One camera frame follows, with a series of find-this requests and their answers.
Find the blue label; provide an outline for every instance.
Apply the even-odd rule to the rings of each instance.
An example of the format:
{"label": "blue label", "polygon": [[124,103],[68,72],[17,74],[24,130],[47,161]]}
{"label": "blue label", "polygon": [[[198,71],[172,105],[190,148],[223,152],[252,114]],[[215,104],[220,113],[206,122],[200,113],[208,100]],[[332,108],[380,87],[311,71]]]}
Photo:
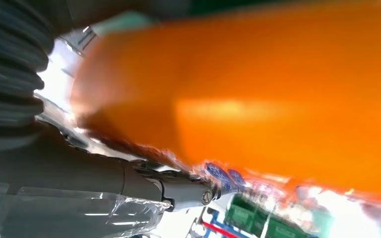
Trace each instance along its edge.
{"label": "blue label", "polygon": [[216,179],[221,180],[222,182],[231,182],[231,178],[228,176],[228,174],[219,166],[213,163],[206,163],[206,170]]}
{"label": "blue label", "polygon": [[206,163],[206,170],[216,179],[221,181],[221,185],[227,191],[238,190],[238,186],[229,175],[219,166],[213,163]]}
{"label": "blue label", "polygon": [[234,180],[234,182],[236,182],[238,185],[244,186],[246,184],[242,175],[236,170],[229,170],[229,175]]}

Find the orange tube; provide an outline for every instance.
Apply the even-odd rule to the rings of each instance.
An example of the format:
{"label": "orange tube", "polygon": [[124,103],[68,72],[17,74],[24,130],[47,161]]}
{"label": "orange tube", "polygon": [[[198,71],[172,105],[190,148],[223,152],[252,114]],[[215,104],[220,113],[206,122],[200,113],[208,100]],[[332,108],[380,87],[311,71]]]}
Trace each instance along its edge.
{"label": "orange tube", "polygon": [[189,166],[217,160],[381,200],[381,0],[113,34],[71,102],[82,125]]}

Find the clear plastic wrap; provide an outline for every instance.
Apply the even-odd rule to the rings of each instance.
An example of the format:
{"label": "clear plastic wrap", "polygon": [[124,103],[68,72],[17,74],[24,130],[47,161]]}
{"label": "clear plastic wrap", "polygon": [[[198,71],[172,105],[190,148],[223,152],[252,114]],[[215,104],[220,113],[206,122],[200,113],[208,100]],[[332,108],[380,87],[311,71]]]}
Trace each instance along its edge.
{"label": "clear plastic wrap", "polygon": [[113,193],[34,187],[4,197],[1,238],[130,237],[155,228],[170,206]]}

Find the blue sticker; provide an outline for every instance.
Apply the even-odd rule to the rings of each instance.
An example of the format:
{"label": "blue sticker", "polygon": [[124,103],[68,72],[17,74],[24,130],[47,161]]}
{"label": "blue sticker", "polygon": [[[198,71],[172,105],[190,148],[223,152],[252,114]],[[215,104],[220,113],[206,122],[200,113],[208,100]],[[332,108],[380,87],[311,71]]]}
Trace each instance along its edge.
{"label": "blue sticker", "polygon": [[236,182],[238,185],[244,186],[246,184],[242,175],[236,170],[229,170],[229,175],[234,180],[234,182]]}
{"label": "blue sticker", "polygon": [[213,163],[206,163],[206,170],[216,179],[221,180],[222,182],[233,183],[228,174],[219,166]]}

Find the ribbed hose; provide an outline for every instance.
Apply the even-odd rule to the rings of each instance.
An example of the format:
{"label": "ribbed hose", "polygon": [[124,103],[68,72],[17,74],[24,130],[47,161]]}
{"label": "ribbed hose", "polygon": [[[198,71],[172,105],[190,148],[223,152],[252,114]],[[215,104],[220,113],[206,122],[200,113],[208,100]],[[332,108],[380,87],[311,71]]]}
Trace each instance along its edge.
{"label": "ribbed hose", "polygon": [[48,64],[54,38],[50,24],[23,2],[0,0],[0,127],[24,127],[43,111],[33,91],[36,72]]}

